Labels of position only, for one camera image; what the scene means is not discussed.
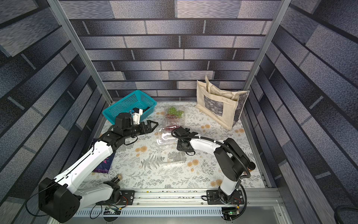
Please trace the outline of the clear clamshell container back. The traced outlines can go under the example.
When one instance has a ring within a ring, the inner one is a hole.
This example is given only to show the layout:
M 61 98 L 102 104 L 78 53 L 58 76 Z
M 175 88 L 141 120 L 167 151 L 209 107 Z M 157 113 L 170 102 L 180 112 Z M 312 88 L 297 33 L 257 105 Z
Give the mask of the clear clamshell container back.
M 184 163 L 186 161 L 186 153 L 176 149 L 162 150 L 160 152 L 162 164 Z

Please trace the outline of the red grape bunch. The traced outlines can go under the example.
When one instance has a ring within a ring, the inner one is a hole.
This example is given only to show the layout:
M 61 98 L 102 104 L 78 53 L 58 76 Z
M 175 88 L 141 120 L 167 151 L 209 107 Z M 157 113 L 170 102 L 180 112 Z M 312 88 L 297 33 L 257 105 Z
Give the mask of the red grape bunch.
M 166 118 L 167 119 L 182 119 L 182 116 L 177 116 L 175 114 L 167 114 Z
M 172 130 L 174 130 L 176 128 L 177 128 L 176 126 L 167 126 L 167 127 L 163 127 L 162 131 L 171 132 Z

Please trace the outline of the teal plastic basket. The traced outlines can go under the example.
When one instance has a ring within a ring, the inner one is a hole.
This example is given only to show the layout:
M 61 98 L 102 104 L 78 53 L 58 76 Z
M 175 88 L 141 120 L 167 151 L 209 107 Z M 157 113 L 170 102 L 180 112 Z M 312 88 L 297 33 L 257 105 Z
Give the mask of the teal plastic basket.
M 136 90 L 115 104 L 104 109 L 103 116 L 111 123 L 115 124 L 115 118 L 120 113 L 129 113 L 133 108 L 143 109 L 143 114 L 140 116 L 140 122 L 144 121 L 149 115 L 154 112 L 157 102 L 146 93 Z

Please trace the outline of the clear clamshell container front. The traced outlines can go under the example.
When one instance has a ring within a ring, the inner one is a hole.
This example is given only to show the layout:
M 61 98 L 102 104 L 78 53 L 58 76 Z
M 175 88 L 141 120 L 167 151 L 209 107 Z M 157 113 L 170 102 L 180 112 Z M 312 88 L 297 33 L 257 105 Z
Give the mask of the clear clamshell container front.
M 184 106 L 170 105 L 165 109 L 165 119 L 168 124 L 184 124 L 186 111 Z

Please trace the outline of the green grape bunch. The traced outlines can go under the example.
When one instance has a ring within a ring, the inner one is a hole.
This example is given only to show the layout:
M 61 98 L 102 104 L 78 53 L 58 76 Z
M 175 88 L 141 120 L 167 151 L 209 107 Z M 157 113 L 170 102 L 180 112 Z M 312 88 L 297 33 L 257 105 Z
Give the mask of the green grape bunch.
M 168 114 L 175 114 L 177 116 L 183 116 L 184 111 L 183 110 L 179 110 L 176 107 L 170 107 L 167 111 Z

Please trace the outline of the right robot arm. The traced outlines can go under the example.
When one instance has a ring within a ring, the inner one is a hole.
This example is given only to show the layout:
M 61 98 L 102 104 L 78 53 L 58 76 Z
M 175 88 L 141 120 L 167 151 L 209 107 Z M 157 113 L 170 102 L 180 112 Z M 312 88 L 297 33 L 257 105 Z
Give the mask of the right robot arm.
M 197 132 L 190 132 L 189 128 L 183 127 L 173 129 L 171 136 L 178 139 L 178 151 L 194 155 L 197 150 L 201 150 L 216 158 L 224 179 L 218 188 L 218 199 L 214 199 L 214 202 L 231 203 L 235 199 L 235 192 L 240 187 L 241 181 L 249 179 L 250 172 L 256 168 L 256 164 L 232 138 L 216 141 L 199 136 Z

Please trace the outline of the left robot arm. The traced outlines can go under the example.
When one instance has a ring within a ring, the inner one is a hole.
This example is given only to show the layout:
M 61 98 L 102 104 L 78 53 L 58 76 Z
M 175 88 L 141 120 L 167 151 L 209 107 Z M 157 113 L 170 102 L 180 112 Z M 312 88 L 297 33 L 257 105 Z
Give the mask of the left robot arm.
M 93 142 L 79 160 L 53 179 L 45 178 L 38 188 L 38 208 L 60 223 L 70 220 L 75 213 L 92 204 L 113 205 L 121 199 L 119 177 L 87 190 L 79 190 L 85 178 L 105 159 L 115 154 L 129 138 L 152 133 L 158 123 L 152 120 L 135 123 L 130 113 L 119 113 L 112 130 Z

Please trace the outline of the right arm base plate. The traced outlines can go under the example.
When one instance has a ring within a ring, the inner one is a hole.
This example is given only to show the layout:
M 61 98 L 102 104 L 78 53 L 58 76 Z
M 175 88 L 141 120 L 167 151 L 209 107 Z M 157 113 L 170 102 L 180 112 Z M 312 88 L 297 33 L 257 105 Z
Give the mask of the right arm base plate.
M 209 205 L 244 205 L 245 199 L 241 190 L 234 190 L 231 195 L 226 195 L 218 189 L 206 191 Z

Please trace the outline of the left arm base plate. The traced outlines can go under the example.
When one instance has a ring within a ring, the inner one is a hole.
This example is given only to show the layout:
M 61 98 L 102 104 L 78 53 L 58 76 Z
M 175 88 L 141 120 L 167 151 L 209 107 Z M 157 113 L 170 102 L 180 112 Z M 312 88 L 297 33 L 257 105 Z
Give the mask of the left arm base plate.
M 97 202 L 96 205 L 128 206 L 133 204 L 134 190 L 115 190 L 106 201 Z

